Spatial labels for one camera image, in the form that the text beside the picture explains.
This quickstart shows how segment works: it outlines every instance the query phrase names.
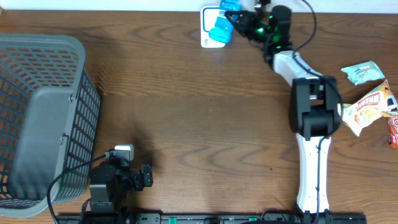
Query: red snack package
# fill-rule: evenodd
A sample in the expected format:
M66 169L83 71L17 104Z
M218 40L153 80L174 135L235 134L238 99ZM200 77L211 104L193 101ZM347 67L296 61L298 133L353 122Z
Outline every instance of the red snack package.
M398 118L388 118L388 128L390 132L390 146L398 149Z

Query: basket bottom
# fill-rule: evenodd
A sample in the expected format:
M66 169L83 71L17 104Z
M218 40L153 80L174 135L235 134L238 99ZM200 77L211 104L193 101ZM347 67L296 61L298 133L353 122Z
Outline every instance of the basket bottom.
M10 173L13 199L45 198L54 179L70 94L69 88L47 87L30 98Z

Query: perforated basket wall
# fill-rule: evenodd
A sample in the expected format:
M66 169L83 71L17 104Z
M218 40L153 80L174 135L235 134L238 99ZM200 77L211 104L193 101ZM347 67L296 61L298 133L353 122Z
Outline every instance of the perforated basket wall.
M40 213L47 208L43 199L53 178L66 168L91 160L100 97L84 69L85 59L83 46L72 37L0 34L0 216L30 217ZM60 93L63 98L69 94L65 98L68 99L65 100L66 116L60 118L65 120L65 126L61 127L63 134L57 139L44 139L49 143L58 142L58 148L27 149L22 143L19 145L21 139L29 139L25 131L26 119L37 109L31 108L30 102L41 94L51 98L52 91ZM56 109L46 105L43 110L47 106L51 110ZM24 147L24 153L19 152L21 147ZM47 154L44 150L52 155L51 159L43 158ZM40 151L41 156L32 151ZM37 160L37 164L25 162L28 159ZM30 174L16 167L21 163L38 167L33 169L34 174ZM87 186L88 169L88 166L82 167L54 186L59 189L56 189L53 203L71 201L81 195Z

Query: blue plastic packet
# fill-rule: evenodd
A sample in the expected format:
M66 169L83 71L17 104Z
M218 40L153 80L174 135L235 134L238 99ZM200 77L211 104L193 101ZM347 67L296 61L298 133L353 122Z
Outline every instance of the blue plastic packet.
M384 78L378 65L372 61L345 67L341 71L347 73L347 78L355 85Z
M220 11L218 13L216 24L215 27L210 30L209 37L222 43L229 43L232 39L232 31L234 31L234 27L225 17L225 12L239 11L241 8L242 5L238 0L221 0Z

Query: wooden table surface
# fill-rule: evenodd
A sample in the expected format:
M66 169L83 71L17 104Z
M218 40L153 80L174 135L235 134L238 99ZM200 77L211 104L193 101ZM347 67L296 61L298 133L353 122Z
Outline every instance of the wooden table surface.
M200 46L198 12L5 11L0 32L67 34L87 51L103 91L95 156L133 143L137 164L152 158L154 185L127 203L164 213L261 213L292 209L299 150L287 120L290 88L237 33L223 49ZM291 40L311 34L310 14L294 14ZM346 103L382 81L354 86L341 67L376 62L398 95L398 16L318 14L318 33L301 50L338 79ZM397 223L398 150L387 119L356 137L345 125L328 156L333 212L363 212L368 223ZM90 196L55 206L79 213ZM52 223L48 211L31 223ZM0 218L0 223L26 220Z

